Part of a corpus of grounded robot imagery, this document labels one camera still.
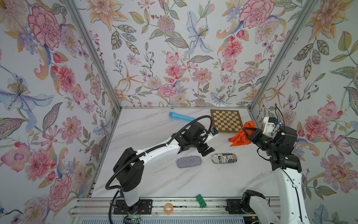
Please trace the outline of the blue cylindrical case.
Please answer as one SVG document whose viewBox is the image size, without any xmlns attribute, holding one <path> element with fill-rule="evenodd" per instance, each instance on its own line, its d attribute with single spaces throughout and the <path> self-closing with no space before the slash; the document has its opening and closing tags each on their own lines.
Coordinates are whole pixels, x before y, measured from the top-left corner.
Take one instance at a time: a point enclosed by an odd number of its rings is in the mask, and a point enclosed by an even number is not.
<svg viewBox="0 0 358 224">
<path fill-rule="evenodd" d="M 173 118 L 173 119 L 181 119 L 181 120 L 185 120 L 185 121 L 189 121 L 189 122 L 195 120 L 195 118 L 188 117 L 188 116 L 181 115 L 181 114 L 177 114 L 175 112 L 169 112 L 169 117 Z"/>
</svg>

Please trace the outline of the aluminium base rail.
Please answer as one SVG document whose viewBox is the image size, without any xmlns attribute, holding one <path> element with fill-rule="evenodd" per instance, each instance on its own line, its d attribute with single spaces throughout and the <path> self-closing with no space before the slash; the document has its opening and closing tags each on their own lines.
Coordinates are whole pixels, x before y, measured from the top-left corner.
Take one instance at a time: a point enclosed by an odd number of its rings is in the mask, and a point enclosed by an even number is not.
<svg viewBox="0 0 358 224">
<path fill-rule="evenodd" d="M 204 197 L 207 204 L 201 208 L 194 197 L 157 197 L 152 198 L 150 217 L 166 217 L 164 207 L 167 203 L 173 206 L 170 217 L 204 217 L 228 216 L 226 197 Z M 110 198 L 85 198 L 76 200 L 75 206 L 69 210 L 71 217 L 107 217 Z"/>
</svg>

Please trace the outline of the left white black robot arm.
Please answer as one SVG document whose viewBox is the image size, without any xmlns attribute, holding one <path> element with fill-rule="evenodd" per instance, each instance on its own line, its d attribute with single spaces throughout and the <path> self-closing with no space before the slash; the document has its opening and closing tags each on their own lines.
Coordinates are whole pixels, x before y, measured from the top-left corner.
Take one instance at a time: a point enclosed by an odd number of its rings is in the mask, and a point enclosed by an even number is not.
<svg viewBox="0 0 358 224">
<path fill-rule="evenodd" d="M 114 174 L 106 183 L 105 189 L 117 189 L 123 200 L 125 213 L 133 214 L 140 208 L 137 186 L 141 182 L 146 165 L 191 148 L 197 149 L 199 154 L 205 157 L 214 152 L 208 142 L 218 134 L 216 128 L 207 130 L 201 123 L 192 121 L 163 143 L 138 151 L 127 148 L 114 165 Z"/>
</svg>

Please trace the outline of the orange tape roll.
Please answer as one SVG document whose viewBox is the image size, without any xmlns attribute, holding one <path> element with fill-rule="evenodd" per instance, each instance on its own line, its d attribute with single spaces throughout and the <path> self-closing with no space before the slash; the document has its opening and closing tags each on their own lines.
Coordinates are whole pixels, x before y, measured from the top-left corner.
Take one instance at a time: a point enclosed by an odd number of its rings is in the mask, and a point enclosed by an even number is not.
<svg viewBox="0 0 358 224">
<path fill-rule="evenodd" d="M 167 214 L 167 215 L 171 215 L 173 213 L 173 205 L 171 203 L 167 203 L 165 204 L 164 206 L 164 213 Z"/>
</svg>

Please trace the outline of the green plastic block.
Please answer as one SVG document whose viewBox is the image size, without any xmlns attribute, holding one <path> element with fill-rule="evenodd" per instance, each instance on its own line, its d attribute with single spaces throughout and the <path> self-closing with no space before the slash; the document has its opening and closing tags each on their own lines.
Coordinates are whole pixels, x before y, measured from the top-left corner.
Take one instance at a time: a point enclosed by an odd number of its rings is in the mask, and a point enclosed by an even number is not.
<svg viewBox="0 0 358 224">
<path fill-rule="evenodd" d="M 205 202 L 204 198 L 202 197 L 201 194 L 198 194 L 196 197 L 196 201 L 199 203 L 199 206 L 201 208 L 206 208 L 207 207 L 207 203 Z"/>
</svg>

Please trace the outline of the wooden chessboard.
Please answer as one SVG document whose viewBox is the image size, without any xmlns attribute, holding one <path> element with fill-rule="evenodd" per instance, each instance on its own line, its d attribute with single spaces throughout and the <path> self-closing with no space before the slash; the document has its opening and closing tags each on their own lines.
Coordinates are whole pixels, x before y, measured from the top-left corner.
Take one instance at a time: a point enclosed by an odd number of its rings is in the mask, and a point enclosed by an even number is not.
<svg viewBox="0 0 358 224">
<path fill-rule="evenodd" d="M 238 133 L 243 127 L 240 113 L 237 110 L 211 109 L 210 112 L 213 118 L 213 127 L 219 133 Z"/>
</svg>

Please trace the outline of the purple eyeglass case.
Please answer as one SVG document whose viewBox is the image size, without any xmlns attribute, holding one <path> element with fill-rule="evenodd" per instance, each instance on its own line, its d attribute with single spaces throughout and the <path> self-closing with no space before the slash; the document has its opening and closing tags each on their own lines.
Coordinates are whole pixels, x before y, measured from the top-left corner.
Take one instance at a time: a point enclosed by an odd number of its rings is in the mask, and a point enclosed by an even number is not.
<svg viewBox="0 0 358 224">
<path fill-rule="evenodd" d="M 176 161 L 176 164 L 177 167 L 180 169 L 190 168 L 190 167 L 201 165 L 202 159 L 199 156 L 186 156 L 186 157 L 179 158 Z"/>
</svg>

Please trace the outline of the orange fluffy cloth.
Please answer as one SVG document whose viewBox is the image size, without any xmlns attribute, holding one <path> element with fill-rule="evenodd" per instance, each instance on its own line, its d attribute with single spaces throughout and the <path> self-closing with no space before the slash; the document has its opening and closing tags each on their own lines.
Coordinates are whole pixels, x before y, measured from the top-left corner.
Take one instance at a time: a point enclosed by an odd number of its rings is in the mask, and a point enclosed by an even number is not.
<svg viewBox="0 0 358 224">
<path fill-rule="evenodd" d="M 244 124 L 243 127 L 252 127 L 255 128 L 255 124 L 253 121 L 248 121 Z M 232 144 L 230 145 L 231 147 L 238 147 L 238 146 L 245 146 L 248 144 L 243 144 L 241 138 L 243 136 L 243 130 L 240 130 L 235 137 L 229 138 L 228 141 L 231 142 Z"/>
</svg>

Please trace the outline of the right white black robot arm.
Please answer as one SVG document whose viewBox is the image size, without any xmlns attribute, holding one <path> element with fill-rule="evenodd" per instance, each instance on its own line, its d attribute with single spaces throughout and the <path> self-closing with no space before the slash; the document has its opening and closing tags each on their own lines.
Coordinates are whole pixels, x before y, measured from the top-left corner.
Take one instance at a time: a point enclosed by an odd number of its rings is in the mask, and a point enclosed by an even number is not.
<svg viewBox="0 0 358 224">
<path fill-rule="evenodd" d="M 308 224 L 310 221 L 302 193 L 301 162 L 292 153 L 297 132 L 290 127 L 280 127 L 274 138 L 267 136 L 267 132 L 275 126 L 268 124 L 261 130 L 249 121 L 229 142 L 241 145 L 253 143 L 266 152 L 266 160 L 270 162 L 277 180 L 280 214 L 275 214 L 262 193 L 249 189 L 243 193 L 241 200 L 228 199 L 226 211 L 229 214 L 255 215 L 262 224 Z"/>
</svg>

